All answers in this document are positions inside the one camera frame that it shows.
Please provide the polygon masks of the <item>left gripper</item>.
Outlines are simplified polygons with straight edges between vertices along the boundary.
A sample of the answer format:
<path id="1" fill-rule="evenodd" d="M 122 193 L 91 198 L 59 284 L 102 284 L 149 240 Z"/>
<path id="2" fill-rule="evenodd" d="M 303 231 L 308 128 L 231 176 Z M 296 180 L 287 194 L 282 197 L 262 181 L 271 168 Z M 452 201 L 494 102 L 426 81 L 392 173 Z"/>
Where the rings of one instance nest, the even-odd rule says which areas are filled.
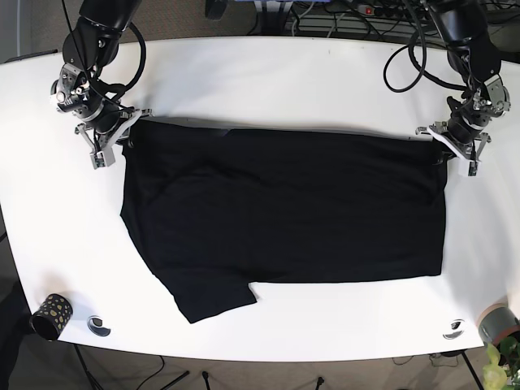
<path id="1" fill-rule="evenodd" d="M 463 177 L 476 177 L 479 170 L 479 155 L 491 142 L 484 129 L 495 118 L 510 110 L 509 91 L 500 76 L 468 87 L 462 100 L 446 99 L 450 116 L 445 121 L 436 121 L 427 127 L 418 127 L 420 136 L 430 136 L 445 148 L 434 150 L 432 165 L 439 166 L 457 157 L 457 172 Z"/>

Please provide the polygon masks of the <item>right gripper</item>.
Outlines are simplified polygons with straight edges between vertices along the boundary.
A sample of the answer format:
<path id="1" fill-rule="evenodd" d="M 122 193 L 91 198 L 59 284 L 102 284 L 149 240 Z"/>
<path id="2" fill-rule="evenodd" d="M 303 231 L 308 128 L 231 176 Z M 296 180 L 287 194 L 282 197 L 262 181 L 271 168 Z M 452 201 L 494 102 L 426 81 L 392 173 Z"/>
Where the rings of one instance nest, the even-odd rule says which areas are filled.
<path id="1" fill-rule="evenodd" d="M 109 167 L 115 162 L 114 145 L 134 148 L 131 126 L 140 118 L 151 115 L 150 109 L 126 107 L 121 97 L 140 79 L 144 64 L 137 68 L 129 85 L 114 84 L 114 97 L 107 97 L 96 87 L 94 77 L 98 69 L 84 71 L 71 63 L 63 65 L 60 77 L 51 87 L 50 100 L 60 113 L 73 114 L 80 123 L 75 133 L 81 135 L 91 148 L 90 159 L 93 169 Z"/>

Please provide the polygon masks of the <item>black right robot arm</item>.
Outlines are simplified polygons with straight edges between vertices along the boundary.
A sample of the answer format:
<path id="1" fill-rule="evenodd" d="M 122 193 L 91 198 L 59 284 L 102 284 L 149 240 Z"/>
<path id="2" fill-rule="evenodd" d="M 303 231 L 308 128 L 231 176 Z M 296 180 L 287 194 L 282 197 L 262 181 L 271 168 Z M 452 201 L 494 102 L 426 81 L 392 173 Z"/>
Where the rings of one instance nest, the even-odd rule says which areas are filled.
<path id="1" fill-rule="evenodd" d="M 95 169 L 115 162 L 114 145 L 128 140 L 137 120 L 152 115 L 150 109 L 125 106 L 122 97 L 132 89 L 145 70 L 145 40 L 132 22 L 139 1 L 84 1 L 79 18 L 72 26 L 67 6 L 62 5 L 69 33 L 63 43 L 64 64 L 59 78 L 50 89 L 50 101 L 60 113 L 71 113 L 80 123 L 75 133 L 91 149 Z M 140 47 L 134 77 L 126 84 L 108 84 L 101 79 L 102 70 L 116 57 L 119 40 L 130 30 Z"/>

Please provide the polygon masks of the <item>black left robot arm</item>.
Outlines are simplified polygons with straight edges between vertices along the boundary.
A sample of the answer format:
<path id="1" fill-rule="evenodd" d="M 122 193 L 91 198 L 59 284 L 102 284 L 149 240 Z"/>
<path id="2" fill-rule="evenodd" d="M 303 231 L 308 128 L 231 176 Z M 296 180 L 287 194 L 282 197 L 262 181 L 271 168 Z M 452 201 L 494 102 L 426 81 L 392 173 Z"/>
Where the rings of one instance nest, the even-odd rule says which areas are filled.
<path id="1" fill-rule="evenodd" d="M 446 50 L 451 68 L 462 78 L 462 100 L 447 98 L 450 118 L 416 129 L 444 145 L 447 158 L 458 158 L 463 176 L 475 176 L 479 157 L 491 137 L 489 122 L 510 109 L 500 76 L 501 54 L 488 34 L 486 15 L 477 1 L 425 1 Z"/>

